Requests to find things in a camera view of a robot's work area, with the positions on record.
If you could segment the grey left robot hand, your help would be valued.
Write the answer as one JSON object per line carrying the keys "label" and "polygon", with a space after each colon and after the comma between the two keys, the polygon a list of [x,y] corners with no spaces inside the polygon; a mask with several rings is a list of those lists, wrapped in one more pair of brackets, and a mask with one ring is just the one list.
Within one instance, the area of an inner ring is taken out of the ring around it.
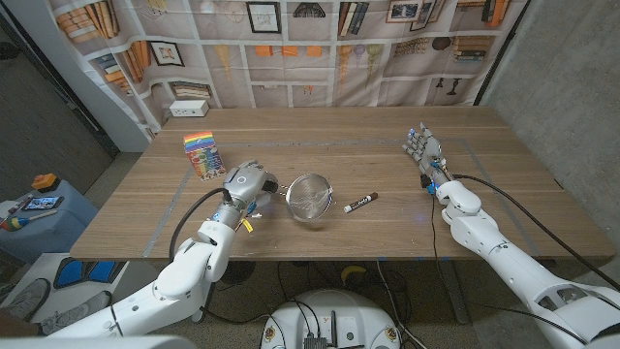
{"label": "grey left robot hand", "polygon": [[257,202],[257,206],[266,205],[279,184],[277,177],[257,160],[248,160],[229,171],[223,187],[229,196],[217,206],[212,219],[234,229],[247,214],[248,207],[253,202]]}

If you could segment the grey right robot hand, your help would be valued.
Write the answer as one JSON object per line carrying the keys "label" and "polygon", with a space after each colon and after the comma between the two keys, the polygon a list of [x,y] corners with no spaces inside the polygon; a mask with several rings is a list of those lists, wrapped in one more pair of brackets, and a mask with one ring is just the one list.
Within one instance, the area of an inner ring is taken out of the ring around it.
{"label": "grey right robot hand", "polygon": [[439,140],[423,123],[419,125],[418,131],[410,130],[402,148],[417,162],[423,188],[435,191],[452,180]]}

